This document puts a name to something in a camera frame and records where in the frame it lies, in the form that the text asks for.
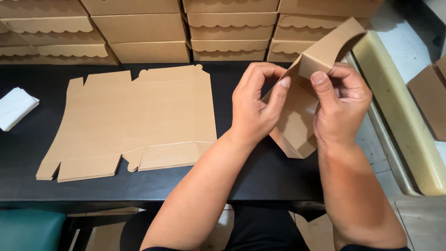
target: fingernail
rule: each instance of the fingernail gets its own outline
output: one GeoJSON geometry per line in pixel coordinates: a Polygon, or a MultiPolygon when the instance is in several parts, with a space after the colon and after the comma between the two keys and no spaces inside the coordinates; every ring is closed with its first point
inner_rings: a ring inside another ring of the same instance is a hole
{"type": "Polygon", "coordinates": [[[280,80],[279,84],[281,84],[282,86],[289,88],[289,85],[291,84],[291,78],[290,77],[285,77],[282,78],[282,80],[280,80]]]}
{"type": "Polygon", "coordinates": [[[324,82],[325,74],[322,71],[317,71],[311,75],[311,81],[315,84],[324,82]]]}

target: right hand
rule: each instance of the right hand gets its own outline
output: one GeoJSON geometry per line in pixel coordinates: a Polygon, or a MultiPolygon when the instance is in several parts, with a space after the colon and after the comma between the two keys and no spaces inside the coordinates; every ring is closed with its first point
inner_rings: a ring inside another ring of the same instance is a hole
{"type": "Polygon", "coordinates": [[[317,71],[310,80],[320,102],[313,121],[318,145],[355,145],[356,134],[372,101],[372,92],[363,78],[348,64],[335,63],[327,74],[317,71]],[[340,84],[333,85],[329,77],[340,84]]]}

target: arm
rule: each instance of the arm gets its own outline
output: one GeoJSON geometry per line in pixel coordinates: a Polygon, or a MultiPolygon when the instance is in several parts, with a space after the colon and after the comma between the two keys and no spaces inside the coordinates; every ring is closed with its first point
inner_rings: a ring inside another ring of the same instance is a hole
{"type": "Polygon", "coordinates": [[[206,239],[224,209],[234,181],[251,151],[279,120],[290,78],[273,88],[268,105],[260,100],[265,78],[285,69],[252,63],[232,96],[232,127],[215,142],[165,200],[150,225],[141,250],[168,247],[191,250],[206,239]]]}
{"type": "Polygon", "coordinates": [[[336,63],[311,82],[320,101],[314,118],[326,210],[336,250],[348,244],[400,248],[406,235],[355,136],[372,92],[351,67],[336,63]],[[329,76],[339,84],[332,84],[329,76]]]}

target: hand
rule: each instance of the hand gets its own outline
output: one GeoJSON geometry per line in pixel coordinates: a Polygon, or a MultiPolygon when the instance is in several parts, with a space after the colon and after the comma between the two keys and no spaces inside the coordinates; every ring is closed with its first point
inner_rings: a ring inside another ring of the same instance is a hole
{"type": "Polygon", "coordinates": [[[353,146],[372,101],[363,78],[348,64],[335,63],[328,74],[315,72],[311,84],[320,101],[313,122],[318,145],[353,146]]]}
{"type": "Polygon", "coordinates": [[[290,77],[276,83],[266,105],[260,100],[266,79],[280,78],[286,69],[272,63],[251,63],[232,94],[232,127],[227,135],[237,144],[255,147],[279,121],[291,84],[290,77]]]}

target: forearm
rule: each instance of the forearm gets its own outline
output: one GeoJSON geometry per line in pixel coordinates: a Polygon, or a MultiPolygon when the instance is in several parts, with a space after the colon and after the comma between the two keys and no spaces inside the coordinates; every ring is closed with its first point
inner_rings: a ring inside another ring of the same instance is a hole
{"type": "Polygon", "coordinates": [[[234,181],[254,146],[234,143],[224,134],[165,200],[147,231],[142,248],[190,250],[217,223],[234,181]]]}
{"type": "Polygon", "coordinates": [[[404,230],[357,144],[346,148],[319,144],[319,166],[337,250],[346,244],[407,245],[404,230]]]}

